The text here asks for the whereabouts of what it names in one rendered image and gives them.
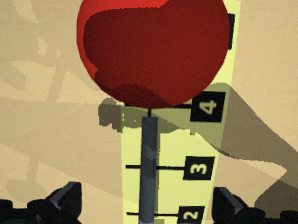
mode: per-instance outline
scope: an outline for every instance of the beige tabletop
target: beige tabletop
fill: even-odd
[[[109,96],[78,54],[81,2],[0,1],[0,198],[24,208],[79,181],[79,220],[122,224],[120,103],[100,122]],[[214,182],[268,217],[298,210],[297,10],[294,0],[241,1]]]

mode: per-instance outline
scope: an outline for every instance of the yellow ruler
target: yellow ruler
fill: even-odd
[[[225,124],[236,51],[240,1],[226,0],[232,42],[216,78],[199,96],[158,117],[154,224],[204,223]],[[137,224],[142,117],[147,110],[121,106],[124,224]]]

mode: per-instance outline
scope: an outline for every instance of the red ball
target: red ball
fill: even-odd
[[[77,43],[91,78],[130,106],[200,94],[221,68],[230,24],[221,0],[84,0]]]

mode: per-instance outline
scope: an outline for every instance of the gray rod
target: gray rod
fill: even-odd
[[[142,118],[139,224],[154,224],[157,117]]]

